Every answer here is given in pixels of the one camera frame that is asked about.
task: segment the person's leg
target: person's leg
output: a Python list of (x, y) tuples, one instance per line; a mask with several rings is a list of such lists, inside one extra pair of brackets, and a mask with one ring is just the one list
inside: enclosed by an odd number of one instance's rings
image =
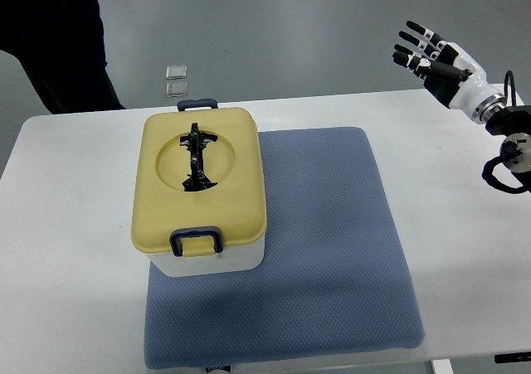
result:
[(70, 66), (55, 70), (22, 63), (42, 103), (52, 114), (125, 109), (103, 69), (78, 69)]

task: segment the white table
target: white table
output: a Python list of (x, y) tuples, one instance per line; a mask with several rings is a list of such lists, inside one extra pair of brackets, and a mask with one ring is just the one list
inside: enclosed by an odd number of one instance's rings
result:
[[(492, 137), (425, 90), (221, 104), (260, 131), (367, 133), (426, 338), (413, 350), (244, 364), (281, 372), (531, 350), (531, 196), (481, 179)], [(149, 261), (129, 232), (144, 121), (172, 107), (29, 119), (0, 181), (0, 372), (149, 372)], [(516, 185), (508, 171), (499, 178)], [(166, 372), (197, 372), (176, 369)]]

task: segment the white container base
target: white container base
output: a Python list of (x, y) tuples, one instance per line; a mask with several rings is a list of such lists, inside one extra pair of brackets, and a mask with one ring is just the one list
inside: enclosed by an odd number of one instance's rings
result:
[(254, 243), (225, 247), (223, 252), (208, 256), (184, 258), (175, 256), (173, 252), (146, 255), (161, 272), (170, 277), (235, 272), (258, 266), (264, 259), (265, 239), (264, 234)]

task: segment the blue cushion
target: blue cushion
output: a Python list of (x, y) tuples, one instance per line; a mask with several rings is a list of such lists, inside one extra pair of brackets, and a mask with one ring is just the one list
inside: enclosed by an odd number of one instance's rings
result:
[(411, 276), (365, 133), (260, 134), (265, 258), (253, 270), (170, 278), (151, 265), (149, 368), (209, 367), (413, 348)]

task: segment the yellow lid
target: yellow lid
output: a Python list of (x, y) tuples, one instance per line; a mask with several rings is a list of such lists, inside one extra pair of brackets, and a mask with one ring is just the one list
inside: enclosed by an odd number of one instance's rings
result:
[[(185, 192), (190, 152), (181, 145), (193, 123), (217, 140), (202, 150), (216, 186)], [(132, 241), (147, 254), (172, 251), (175, 231), (218, 228), (224, 246), (250, 244), (266, 231), (266, 192), (256, 124), (242, 108), (156, 114), (144, 126), (134, 191)], [(183, 242), (183, 255), (212, 253), (205, 239)]]

